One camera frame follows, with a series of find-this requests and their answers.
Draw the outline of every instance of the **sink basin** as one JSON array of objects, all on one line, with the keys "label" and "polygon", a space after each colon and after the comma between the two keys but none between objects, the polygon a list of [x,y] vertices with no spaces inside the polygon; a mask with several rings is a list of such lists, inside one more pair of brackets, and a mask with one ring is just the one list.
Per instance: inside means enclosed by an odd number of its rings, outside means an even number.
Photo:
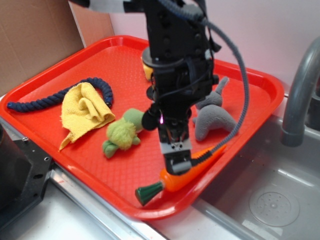
[{"label": "sink basin", "polygon": [[301,146],[286,147],[281,124],[272,116],[200,199],[246,238],[318,240],[320,134],[307,128]]}]

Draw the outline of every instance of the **gray cable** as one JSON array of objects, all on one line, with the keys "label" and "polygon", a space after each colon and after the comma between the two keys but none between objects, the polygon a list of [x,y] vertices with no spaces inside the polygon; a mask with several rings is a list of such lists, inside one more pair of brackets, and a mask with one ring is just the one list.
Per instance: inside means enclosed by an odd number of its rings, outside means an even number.
[{"label": "gray cable", "polygon": [[177,4],[170,0],[158,0],[165,8],[167,8],[170,12],[175,14],[176,16],[187,19],[194,22],[199,22],[205,27],[208,27],[210,30],[214,31],[225,43],[226,45],[231,49],[234,57],[236,58],[240,71],[241,76],[243,80],[243,88],[244,88],[244,104],[243,109],[240,115],[240,118],[238,120],[238,123],[235,125],[233,130],[229,133],[228,136],[226,136],[220,143],[218,143],[213,149],[210,150],[210,153],[213,154],[216,150],[218,150],[220,147],[222,147],[224,144],[229,142],[239,131],[240,127],[242,126],[242,123],[245,120],[248,107],[249,107],[249,81],[248,76],[246,72],[245,63],[242,59],[242,56],[237,48],[237,46],[231,41],[231,39],[222,31],[220,30],[216,25],[209,22],[203,15],[198,14],[192,14],[181,7],[179,7]]}]

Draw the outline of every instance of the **green plush toy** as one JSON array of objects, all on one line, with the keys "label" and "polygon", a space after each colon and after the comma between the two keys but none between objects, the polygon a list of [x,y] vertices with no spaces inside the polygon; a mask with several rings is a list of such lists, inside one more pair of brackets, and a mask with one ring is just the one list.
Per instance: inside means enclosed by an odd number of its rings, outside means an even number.
[{"label": "green plush toy", "polygon": [[140,144],[137,133],[141,132],[144,113],[135,108],[127,110],[121,119],[111,123],[106,131],[108,138],[102,145],[105,156],[111,158],[118,149],[128,150],[132,145]]}]

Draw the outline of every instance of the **tray rim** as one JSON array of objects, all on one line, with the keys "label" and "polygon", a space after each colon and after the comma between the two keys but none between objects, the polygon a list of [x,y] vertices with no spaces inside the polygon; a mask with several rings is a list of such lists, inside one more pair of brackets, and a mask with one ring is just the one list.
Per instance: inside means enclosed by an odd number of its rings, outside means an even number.
[{"label": "tray rim", "polygon": [[[28,90],[35,89],[36,86],[39,86],[39,85],[42,86],[43,84],[51,81],[53,77],[56,77],[59,74],[62,74],[67,69],[70,69],[71,68],[70,66],[65,67],[66,63],[72,63],[73,66],[75,66],[77,65],[77,63],[82,62],[82,60],[79,61],[79,59],[82,57],[83,54],[90,53],[93,56],[95,53],[99,52],[100,50],[105,49],[106,46],[108,47],[128,46],[130,43],[137,44],[135,46],[135,49],[139,49],[139,50],[143,50],[148,46],[147,40],[140,39],[133,36],[118,35],[118,36],[106,37],[74,53],[73,55],[58,62],[57,64],[49,67],[48,69],[35,75],[34,77],[30,78],[29,80],[25,81],[21,85],[9,91],[0,101],[0,116],[3,117],[9,124],[11,124],[23,135],[28,136],[28,138],[36,142],[41,148],[45,149],[49,154],[52,155],[53,159],[59,156],[60,158],[62,158],[60,162],[61,161],[68,162],[69,161],[68,157],[65,157],[64,155],[59,155],[59,152],[57,152],[53,146],[47,145],[41,140],[38,140],[36,133],[30,131],[26,126],[21,124],[17,119],[15,119],[12,115],[10,115],[9,111],[7,110],[7,102],[9,100],[17,101],[21,97],[23,97],[25,94],[20,93],[20,90],[22,88],[28,89]],[[220,69],[228,69],[231,74],[230,76],[228,75],[228,77],[239,80],[239,76],[240,76],[239,67],[236,64],[225,62],[218,59],[215,59],[214,62],[215,62],[215,71]],[[128,205],[128,203],[124,201],[122,197],[119,197],[117,195],[116,195],[116,199],[110,202],[110,204],[112,204],[116,209],[120,210],[124,214],[140,220],[163,219],[173,214],[176,214],[184,210],[185,208],[187,208],[189,205],[191,205],[198,198],[199,194],[210,184],[210,182],[216,177],[216,175],[218,175],[219,172],[222,171],[222,169],[232,160],[232,158],[237,154],[237,152],[241,148],[239,148],[236,151],[233,151],[233,149],[237,148],[239,145],[243,146],[246,142],[248,142],[250,137],[253,136],[253,134],[269,118],[269,116],[271,116],[272,112],[280,105],[280,103],[284,98],[284,88],[276,77],[258,70],[251,69],[251,68],[246,68],[246,71],[249,77],[250,84],[253,84],[251,82],[251,79],[253,78],[253,76],[254,77],[259,76],[259,79],[260,79],[259,82],[256,81],[254,82],[253,85],[261,88],[266,87],[265,85],[268,85],[268,87],[272,90],[272,92],[267,92],[270,96],[270,104],[264,110],[265,114],[258,116],[252,123],[256,128],[252,127],[250,129],[247,129],[241,136],[237,138],[237,140],[232,144],[232,146],[228,148],[228,151],[226,151],[221,156],[221,158],[208,169],[208,171],[206,172],[206,175],[201,177],[200,180],[197,182],[197,184],[190,189],[189,193],[192,193],[192,194],[188,194],[188,197],[185,197],[184,199],[178,201],[177,204],[174,206],[157,209],[157,210],[136,208],[133,205]],[[42,81],[41,84],[39,84],[38,82],[37,84],[34,84],[35,81],[41,78],[47,79],[47,82]],[[66,169],[74,177],[76,177],[85,185],[90,187],[94,192],[96,192],[103,199],[106,199],[104,196],[109,194],[114,195],[115,193],[115,191],[110,187],[105,186],[104,184],[96,181],[89,174],[80,171],[79,169],[81,169],[81,167],[79,166],[72,168],[72,172],[71,172],[71,169],[68,169],[65,167],[62,167],[62,168]]]}]

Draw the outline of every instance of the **gray stuffed elephant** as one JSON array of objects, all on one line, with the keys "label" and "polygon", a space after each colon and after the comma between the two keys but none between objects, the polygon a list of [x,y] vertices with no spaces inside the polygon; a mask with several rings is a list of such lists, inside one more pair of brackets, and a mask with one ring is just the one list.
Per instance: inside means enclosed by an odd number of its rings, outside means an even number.
[{"label": "gray stuffed elephant", "polygon": [[222,90],[228,82],[228,77],[222,78],[215,91],[195,104],[198,116],[192,121],[195,124],[195,139],[197,141],[204,140],[211,130],[224,129],[231,132],[237,124],[233,117],[221,107]]}]

